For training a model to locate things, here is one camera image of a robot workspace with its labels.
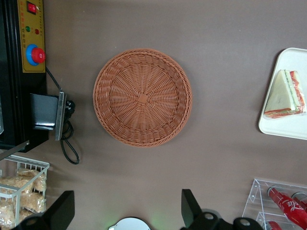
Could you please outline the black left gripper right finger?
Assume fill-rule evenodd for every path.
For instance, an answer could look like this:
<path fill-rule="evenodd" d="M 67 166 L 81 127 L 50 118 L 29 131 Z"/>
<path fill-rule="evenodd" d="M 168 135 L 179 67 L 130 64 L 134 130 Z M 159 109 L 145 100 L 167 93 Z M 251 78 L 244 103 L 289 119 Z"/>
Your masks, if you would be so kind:
<path fill-rule="evenodd" d="M 224 221 L 213 209 L 201 209 L 190 189 L 181 191 L 182 230 L 231 230 L 232 224 Z"/>

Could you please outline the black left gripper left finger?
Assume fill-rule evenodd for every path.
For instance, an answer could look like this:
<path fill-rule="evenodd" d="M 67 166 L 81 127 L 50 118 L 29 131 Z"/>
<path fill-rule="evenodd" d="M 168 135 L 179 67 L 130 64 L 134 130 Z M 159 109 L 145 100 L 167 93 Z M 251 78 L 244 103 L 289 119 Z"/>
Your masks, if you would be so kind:
<path fill-rule="evenodd" d="M 66 230 L 75 216 L 74 191 L 65 191 L 43 214 L 24 219 L 19 230 Z"/>

